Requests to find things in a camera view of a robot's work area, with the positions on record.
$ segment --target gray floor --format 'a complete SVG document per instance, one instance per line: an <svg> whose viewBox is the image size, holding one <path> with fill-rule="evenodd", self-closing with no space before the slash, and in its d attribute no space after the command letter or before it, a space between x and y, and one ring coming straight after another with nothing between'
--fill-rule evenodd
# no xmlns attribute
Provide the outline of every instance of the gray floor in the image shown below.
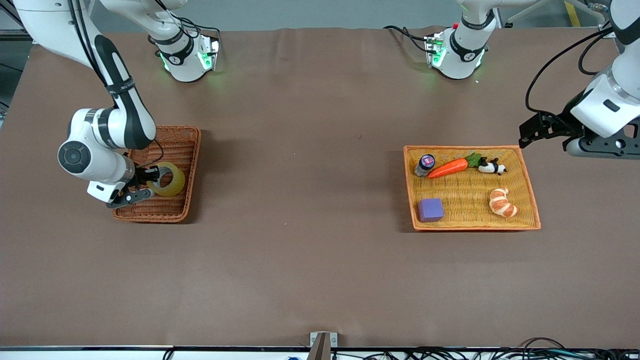
<svg viewBox="0 0 640 360"><path fill-rule="evenodd" d="M131 21L107 11L93 0L92 19L105 33L141 31ZM501 9L502 19L522 8ZM176 11L204 26L222 31L273 30L280 28L382 28L386 25L424 28L450 26L460 20L454 0L190 0ZM579 13L583 26L595 21ZM571 26L561 0L537 10L515 23L516 28ZM18 25L0 12L0 29ZM0 63L23 69L31 44L0 41ZM0 66L0 101L10 104L20 72ZM4 106L0 104L0 115Z"/></svg>

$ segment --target toy carrot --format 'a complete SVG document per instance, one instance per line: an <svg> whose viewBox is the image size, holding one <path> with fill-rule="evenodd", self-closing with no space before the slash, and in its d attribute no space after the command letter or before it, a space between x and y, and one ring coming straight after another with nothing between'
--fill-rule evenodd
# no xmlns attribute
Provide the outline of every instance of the toy carrot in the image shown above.
<svg viewBox="0 0 640 360"><path fill-rule="evenodd" d="M466 158L456 159L452 162L446 163L439 168L434 169L429 173L427 178L434 179L436 177L455 174L461 172L468 167L478 167L480 165L480 154L474 152Z"/></svg>

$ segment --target orange wicker basket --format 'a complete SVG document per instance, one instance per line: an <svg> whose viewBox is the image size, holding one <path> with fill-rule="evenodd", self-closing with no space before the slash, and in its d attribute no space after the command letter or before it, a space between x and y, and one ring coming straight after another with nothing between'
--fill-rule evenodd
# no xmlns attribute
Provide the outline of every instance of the orange wicker basket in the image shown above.
<svg viewBox="0 0 640 360"><path fill-rule="evenodd" d="M483 174L468 168L456 174L436 179L418 177L414 169L420 157L431 154L436 167L449 161L479 152L487 158L499 158L508 172L504 175ZM514 231L540 229L540 216L536 198L517 145L506 146L405 146L404 172L413 228L423 231ZM503 218L489 208L491 191L505 187L509 189L509 201L518 207L513 218ZM418 203L422 199L440 198L445 217L437 222L420 222Z"/></svg>
<svg viewBox="0 0 640 360"><path fill-rule="evenodd" d="M180 222L189 213L193 180L200 150L200 130L193 126L158 126L156 140L164 149L162 161L169 161L184 173L184 188L173 197L153 196L124 208L114 209L118 220L131 222ZM133 162L142 164L160 156L160 148L152 143L146 149L129 151Z"/></svg>

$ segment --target yellow stripe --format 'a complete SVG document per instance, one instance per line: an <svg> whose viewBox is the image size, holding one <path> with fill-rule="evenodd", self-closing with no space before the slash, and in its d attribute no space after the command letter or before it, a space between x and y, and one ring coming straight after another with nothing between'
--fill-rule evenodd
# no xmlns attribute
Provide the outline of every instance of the yellow stripe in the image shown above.
<svg viewBox="0 0 640 360"><path fill-rule="evenodd" d="M578 14L575 12L575 7L570 3L564 2L564 6L566 7L566 12L569 14L569 20L571 20L571 26L574 28L580 27L580 20L578 19Z"/></svg>

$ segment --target black and white panda figurine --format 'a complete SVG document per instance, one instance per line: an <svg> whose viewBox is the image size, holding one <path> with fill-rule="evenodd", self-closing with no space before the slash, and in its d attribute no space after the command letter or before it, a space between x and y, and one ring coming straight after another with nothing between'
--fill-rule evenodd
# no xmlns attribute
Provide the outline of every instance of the black and white panda figurine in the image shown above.
<svg viewBox="0 0 640 360"><path fill-rule="evenodd" d="M480 165L478 166L478 170L487 174L498 175L502 175L503 172L507 172L507 168L504 165L498 164L498 158L495 158L489 162L486 161L486 158L480 158Z"/></svg>

